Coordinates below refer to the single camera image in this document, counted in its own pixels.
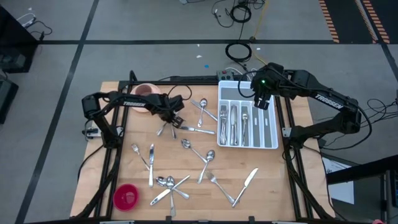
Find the gray floor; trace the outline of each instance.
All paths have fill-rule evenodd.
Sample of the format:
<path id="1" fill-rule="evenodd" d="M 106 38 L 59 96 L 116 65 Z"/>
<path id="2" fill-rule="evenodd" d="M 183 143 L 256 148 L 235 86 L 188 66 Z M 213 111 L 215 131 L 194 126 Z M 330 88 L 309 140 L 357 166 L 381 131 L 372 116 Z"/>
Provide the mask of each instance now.
<path id="1" fill-rule="evenodd" d="M 210 14 L 214 2 L 183 6 L 177 0 L 100 0 L 88 39 L 238 38 L 240 24 L 224 29 L 216 23 Z M 14 17 L 28 13 L 31 7 L 39 20 L 53 28 L 48 40 L 78 40 L 93 0 L 0 3 Z M 224 7 L 230 5 L 232 1 L 217 5 L 222 23 L 230 23 L 224 14 Z M 261 10 L 254 11 L 253 19 L 245 24 L 244 39 L 252 36 L 260 13 Z M 331 36 L 317 0 L 270 0 L 257 38 L 330 40 Z M 135 71 L 139 80 L 157 80 L 171 75 L 214 75 L 216 70 L 229 66 L 239 68 L 226 57 L 224 48 L 224 44 L 85 45 L 25 221 L 69 216 L 76 173 L 86 146 L 80 134 L 85 122 L 80 100 L 85 95 L 98 91 L 103 81 L 127 80 L 130 70 Z M 256 52 L 267 61 L 286 68 L 306 69 L 320 82 L 358 99 L 363 108 L 367 108 L 370 98 L 390 103 L 396 97 L 397 80 L 378 45 L 255 45 L 254 49 L 257 48 Z M 389 48 L 397 58 L 398 46 Z M 0 178 L 7 180 L 0 185 L 1 223 L 15 222 L 75 50 L 76 45 L 40 46 L 29 73 L 10 75 L 20 88 L 6 123 L 0 126 Z M 239 48 L 231 50 L 234 55 L 242 52 Z M 252 58 L 247 65 L 259 68 L 262 64 Z M 315 121 L 335 113 L 312 100 L 310 108 Z M 350 150 L 329 153 L 358 163 L 394 155 L 397 126 L 398 119 L 381 121 L 373 126 L 373 134 L 366 142 Z M 367 131 L 363 128 L 361 133 L 340 139 L 332 146 L 355 143 Z M 377 178 L 356 182 L 357 205 L 336 202 L 336 209 L 357 220 L 377 218 L 377 185 Z"/>

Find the red cup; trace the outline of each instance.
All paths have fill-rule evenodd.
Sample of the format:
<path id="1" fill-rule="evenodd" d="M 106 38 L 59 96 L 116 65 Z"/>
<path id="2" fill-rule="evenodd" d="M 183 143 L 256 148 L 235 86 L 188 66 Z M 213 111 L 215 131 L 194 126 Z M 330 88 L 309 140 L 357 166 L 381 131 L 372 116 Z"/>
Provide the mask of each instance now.
<path id="1" fill-rule="evenodd" d="M 113 194 L 113 204 L 122 212 L 132 210 L 137 205 L 138 199 L 138 189 L 132 184 L 123 184 Z"/>

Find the cutlery tray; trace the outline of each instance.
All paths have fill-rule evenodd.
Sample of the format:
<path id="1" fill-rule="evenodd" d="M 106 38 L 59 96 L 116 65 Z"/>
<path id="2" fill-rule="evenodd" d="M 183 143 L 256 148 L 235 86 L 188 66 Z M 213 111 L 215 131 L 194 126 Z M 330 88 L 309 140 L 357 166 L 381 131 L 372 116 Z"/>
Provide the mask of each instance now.
<path id="1" fill-rule="evenodd" d="M 251 82 L 241 82 L 240 89 L 242 94 L 250 96 L 254 92 L 250 89 Z M 253 106 L 254 97 L 244 98 L 238 92 L 237 81 L 220 81 L 218 83 L 218 125 L 217 143 L 223 147 L 241 147 L 254 149 L 277 149 L 278 137 L 275 120 L 274 96 L 269 100 L 269 109 L 261 110 Z M 237 106 L 237 139 L 238 144 L 232 145 L 231 142 L 231 107 Z M 226 119 L 226 144 L 221 142 L 221 110 L 228 109 Z M 245 128 L 245 141 L 242 142 L 243 120 L 242 114 L 247 113 L 248 120 Z"/>

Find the white paper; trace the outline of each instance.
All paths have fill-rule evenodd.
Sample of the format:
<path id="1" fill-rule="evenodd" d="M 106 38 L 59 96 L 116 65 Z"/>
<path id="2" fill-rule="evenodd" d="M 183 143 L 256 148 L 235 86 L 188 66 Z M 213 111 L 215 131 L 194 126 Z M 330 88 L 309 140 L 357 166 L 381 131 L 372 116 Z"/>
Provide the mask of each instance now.
<path id="1" fill-rule="evenodd" d="M 346 164 L 336 162 L 327 158 L 322 157 L 325 163 L 326 173 L 336 172 L 345 168 L 350 168 Z M 354 182 L 345 182 L 340 184 L 329 185 L 329 193 L 333 199 L 340 200 L 342 202 L 350 203 L 354 205 Z"/>

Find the wooden tabletop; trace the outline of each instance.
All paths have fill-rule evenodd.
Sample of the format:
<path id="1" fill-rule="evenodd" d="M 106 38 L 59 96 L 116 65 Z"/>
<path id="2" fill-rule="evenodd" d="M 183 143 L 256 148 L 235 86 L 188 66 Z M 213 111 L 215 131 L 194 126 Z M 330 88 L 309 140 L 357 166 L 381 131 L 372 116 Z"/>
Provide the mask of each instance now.
<path id="1" fill-rule="evenodd" d="M 101 91 L 117 90 L 118 82 L 104 82 Z M 171 86 L 159 86 L 162 92 L 168 92 Z M 217 86 L 191 86 L 192 99 L 199 101 L 208 99 L 206 106 L 213 114 L 217 114 Z M 181 94 L 188 96 L 186 87 L 179 86 L 174 89 L 172 95 Z M 287 114 L 283 98 L 282 107 L 285 122 Z M 297 97 L 292 101 L 292 109 L 296 125 L 308 126 L 312 124 L 311 114 L 306 98 Z M 121 122 L 123 109 L 119 112 Z M 110 122 L 113 112 L 107 115 Z M 188 126 L 196 126 L 200 110 L 188 101 L 179 116 L 185 119 Z M 295 220 L 290 185 L 285 161 L 282 158 L 282 142 L 280 128 L 278 127 L 279 148 L 275 150 L 239 149 L 219 147 L 215 135 L 177 130 L 177 140 L 172 139 L 170 126 L 166 126 L 163 134 L 158 137 L 156 131 L 163 125 L 163 121 L 157 116 L 148 113 L 138 113 L 129 110 L 127 127 L 124 137 L 124 147 L 121 156 L 118 186 L 121 184 L 134 184 L 139 189 L 140 200 L 138 205 L 129 212 L 113 210 L 114 220 L 165 220 L 170 215 L 170 196 L 164 197 L 154 206 L 150 202 L 163 190 L 164 187 L 156 183 L 153 188 L 148 187 L 149 172 L 143 165 L 140 157 L 131 149 L 131 144 L 137 144 L 141 154 L 149 160 L 149 146 L 155 144 L 154 177 L 171 175 L 176 183 L 187 175 L 191 177 L 184 182 L 179 189 L 190 195 L 184 199 L 174 193 L 174 204 L 177 216 L 173 220 L 248 220 L 248 216 L 254 216 L 256 221 L 266 220 Z M 206 114 L 203 115 L 203 129 L 217 129 L 217 123 Z M 197 178 L 203 168 L 203 162 L 191 151 L 181 146 L 181 139 L 188 139 L 201 155 L 206 155 L 209 149 L 216 152 L 215 159 L 209 163 L 208 170 L 212 170 L 220 185 L 236 198 L 241 191 L 246 177 L 250 171 L 258 167 L 255 178 L 242 196 L 235 208 L 232 208 L 221 190 L 206 177 L 201 184 L 197 184 Z M 91 140 L 86 148 L 85 156 L 88 156 L 102 144 L 102 140 Z M 316 140 L 309 139 L 305 145 L 318 149 Z M 103 166 L 105 149 L 95 154 L 87 161 L 81 171 L 77 186 L 75 200 L 71 215 L 81 212 L 97 191 L 101 170 Z M 326 192 L 325 173 L 321 157 L 316 152 L 302 149 L 302 159 L 307 177 L 308 188 L 320 205 L 332 216 L 333 210 L 328 204 Z M 298 189 L 302 216 L 305 217 L 303 197 Z M 101 214 L 105 214 L 108 193 L 104 195 L 104 204 Z"/>

